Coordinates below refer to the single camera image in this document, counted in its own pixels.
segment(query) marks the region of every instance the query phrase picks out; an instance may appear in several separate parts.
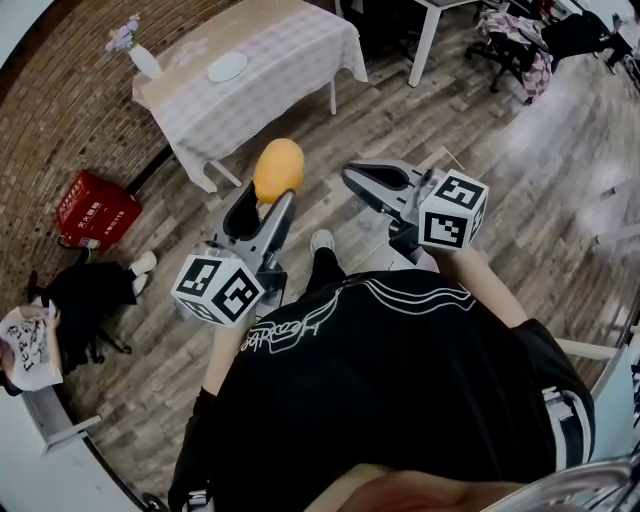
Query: white shoe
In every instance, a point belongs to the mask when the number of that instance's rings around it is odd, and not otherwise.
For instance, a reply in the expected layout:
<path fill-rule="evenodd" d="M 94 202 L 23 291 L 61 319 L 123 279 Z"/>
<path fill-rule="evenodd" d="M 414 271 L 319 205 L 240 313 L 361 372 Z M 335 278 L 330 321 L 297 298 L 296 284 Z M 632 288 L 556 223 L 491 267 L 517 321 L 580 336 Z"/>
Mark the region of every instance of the white shoe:
<path fill-rule="evenodd" d="M 311 250 L 311 256 L 314 256 L 318 249 L 326 247 L 327 249 L 334 250 L 333 235 L 326 229 L 319 229 L 313 235 L 311 235 L 311 242 L 309 243 L 309 249 Z"/>
<path fill-rule="evenodd" d="M 147 251 L 137 261 L 134 261 L 129 268 L 136 276 L 139 276 L 153 270 L 157 264 L 158 258 L 156 258 L 156 255 L 151 251 Z"/>
<path fill-rule="evenodd" d="M 141 274 L 133 280 L 131 287 L 133 288 L 133 293 L 136 297 L 142 293 L 148 279 L 149 276 L 147 274 Z"/>

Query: white plate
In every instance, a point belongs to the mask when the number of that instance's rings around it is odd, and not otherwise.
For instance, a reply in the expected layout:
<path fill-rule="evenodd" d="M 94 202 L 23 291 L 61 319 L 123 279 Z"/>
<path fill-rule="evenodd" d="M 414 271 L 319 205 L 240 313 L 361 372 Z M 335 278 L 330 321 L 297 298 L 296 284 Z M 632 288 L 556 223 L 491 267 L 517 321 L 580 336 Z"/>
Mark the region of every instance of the white plate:
<path fill-rule="evenodd" d="M 237 77 L 246 67 L 247 56 L 244 53 L 225 53 L 209 65 L 207 77 L 214 83 L 226 82 Z"/>

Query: flower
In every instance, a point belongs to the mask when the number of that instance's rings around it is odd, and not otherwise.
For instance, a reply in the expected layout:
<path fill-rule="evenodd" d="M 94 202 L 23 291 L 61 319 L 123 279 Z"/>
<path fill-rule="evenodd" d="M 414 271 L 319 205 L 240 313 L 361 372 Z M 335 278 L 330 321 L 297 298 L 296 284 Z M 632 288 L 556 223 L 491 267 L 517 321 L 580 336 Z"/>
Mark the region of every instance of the flower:
<path fill-rule="evenodd" d="M 105 45 L 105 50 L 112 52 L 115 50 L 128 51 L 135 46 L 134 34 L 140 26 L 140 14 L 134 14 L 129 18 L 126 25 L 109 31 L 109 42 Z"/>
<path fill-rule="evenodd" d="M 189 41 L 182 45 L 180 50 L 174 55 L 173 62 L 177 62 L 178 66 L 186 66 L 193 57 L 204 55 L 207 52 L 207 43 L 209 39 L 203 37 L 197 41 Z"/>

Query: orange object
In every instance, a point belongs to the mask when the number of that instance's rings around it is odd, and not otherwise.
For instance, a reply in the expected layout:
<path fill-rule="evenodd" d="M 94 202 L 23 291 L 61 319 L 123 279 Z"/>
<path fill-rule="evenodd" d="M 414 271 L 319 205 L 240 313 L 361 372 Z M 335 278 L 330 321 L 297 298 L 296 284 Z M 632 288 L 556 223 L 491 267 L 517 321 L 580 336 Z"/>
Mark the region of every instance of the orange object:
<path fill-rule="evenodd" d="M 253 184 L 257 198 L 266 204 L 275 203 L 287 190 L 296 190 L 304 181 L 304 153 L 289 139 L 276 139 L 262 152 Z"/>
<path fill-rule="evenodd" d="M 108 249 L 118 242 L 142 208 L 135 198 L 109 181 L 82 171 L 56 211 L 65 245 Z"/>

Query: pink plaid cloth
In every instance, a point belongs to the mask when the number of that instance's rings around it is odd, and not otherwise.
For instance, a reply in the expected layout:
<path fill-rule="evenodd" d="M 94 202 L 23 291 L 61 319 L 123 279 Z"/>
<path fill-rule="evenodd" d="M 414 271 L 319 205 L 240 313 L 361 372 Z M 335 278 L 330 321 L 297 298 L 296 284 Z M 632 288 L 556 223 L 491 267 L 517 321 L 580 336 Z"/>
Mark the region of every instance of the pink plaid cloth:
<path fill-rule="evenodd" d="M 533 20 L 516 18 L 500 11 L 487 10 L 480 13 L 477 29 L 485 37 L 488 37 L 491 32 L 498 32 L 506 35 L 516 43 L 529 47 L 531 42 L 522 35 L 522 33 L 526 33 L 530 39 L 539 40 L 540 44 L 544 44 L 540 28 Z M 531 69 L 522 73 L 524 89 L 531 98 L 537 98 L 547 89 L 553 74 L 551 71 L 552 62 L 553 57 L 551 55 L 538 50 L 534 56 Z"/>

